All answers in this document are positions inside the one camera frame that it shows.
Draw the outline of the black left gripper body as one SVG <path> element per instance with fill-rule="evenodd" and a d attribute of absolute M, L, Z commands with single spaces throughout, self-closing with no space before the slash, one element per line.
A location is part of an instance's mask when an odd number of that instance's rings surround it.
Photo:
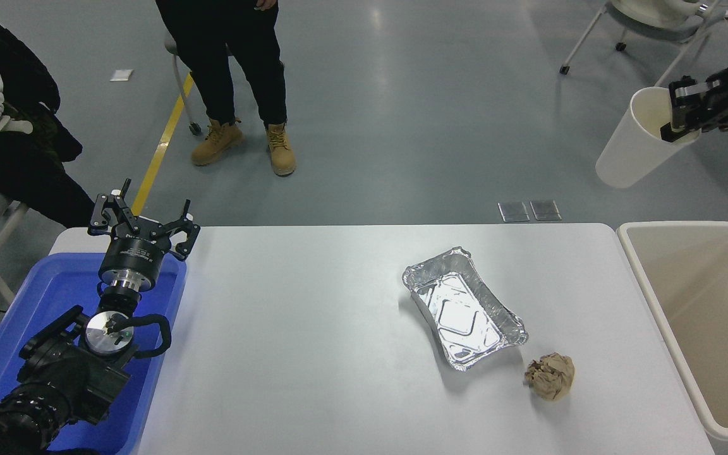
<path fill-rule="evenodd" d="M 141 221 L 139 227 L 139 233 L 125 223 L 111 227 L 109 248 L 99 267 L 102 280 L 112 279 L 120 270 L 132 270 L 145 280 L 158 279 L 166 252 L 154 244 L 151 233 L 159 233 L 162 224 Z"/>

